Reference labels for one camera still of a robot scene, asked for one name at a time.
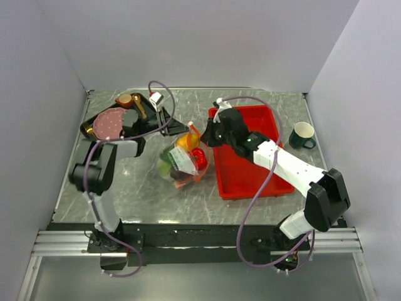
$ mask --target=red bell pepper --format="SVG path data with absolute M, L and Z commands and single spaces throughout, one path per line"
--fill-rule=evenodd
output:
M 196 149 L 193 149 L 190 153 L 194 156 L 196 160 L 198 171 L 204 170 L 207 167 L 207 159 L 203 149 L 197 147 Z

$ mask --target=clear bag of vegetables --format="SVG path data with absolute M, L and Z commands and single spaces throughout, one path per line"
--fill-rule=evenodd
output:
M 201 133 L 189 122 L 189 133 L 176 137 L 157 159 L 159 175 L 180 188 L 192 181 L 199 182 L 209 167 L 211 155 L 201 142 Z

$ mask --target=gray marble table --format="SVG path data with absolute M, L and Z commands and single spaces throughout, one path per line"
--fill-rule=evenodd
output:
M 121 93 L 143 90 L 95 90 L 88 97 L 86 119 L 110 106 Z M 165 97 L 165 106 L 171 110 L 171 99 Z M 175 117 L 193 121 L 204 130 L 207 111 L 219 97 L 257 96 L 279 113 L 284 125 L 284 149 L 308 162 L 323 168 L 324 162 L 318 147 L 312 150 L 293 150 L 288 137 L 295 123 L 309 122 L 308 109 L 301 93 L 276 93 L 255 89 L 173 89 L 177 101 Z M 252 100 L 238 100 L 233 105 L 255 105 Z M 122 159 L 116 163 L 111 188 L 117 213 L 125 223 L 189 223 L 189 224 L 239 224 L 250 200 L 224 201 L 219 196 L 214 162 L 197 184 L 182 189 L 163 180 L 157 173 L 156 162 L 160 151 L 171 143 L 171 137 L 154 134 L 147 137 L 144 153 L 139 158 Z M 304 197 L 294 193 L 277 198 L 261 198 L 247 219 L 249 224 L 276 224 L 285 216 L 296 212 L 305 203 Z M 93 221 L 88 204 L 74 186 L 65 181 L 53 217 L 55 222 L 86 223 Z

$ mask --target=white wall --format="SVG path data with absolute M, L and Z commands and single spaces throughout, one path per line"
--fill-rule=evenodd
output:
M 361 0 L 308 95 L 380 300 L 401 296 L 401 2 Z
M 32 0 L 0 9 L 0 294 L 15 300 L 55 207 L 85 91 Z
M 85 88 L 307 92 L 358 0 L 38 0 Z

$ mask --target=dark green mug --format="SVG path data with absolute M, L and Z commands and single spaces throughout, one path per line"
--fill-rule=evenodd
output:
M 312 138 L 315 134 L 314 128 L 307 122 L 298 122 L 291 135 L 289 136 L 289 144 L 293 149 L 312 149 L 316 146 L 316 141 Z

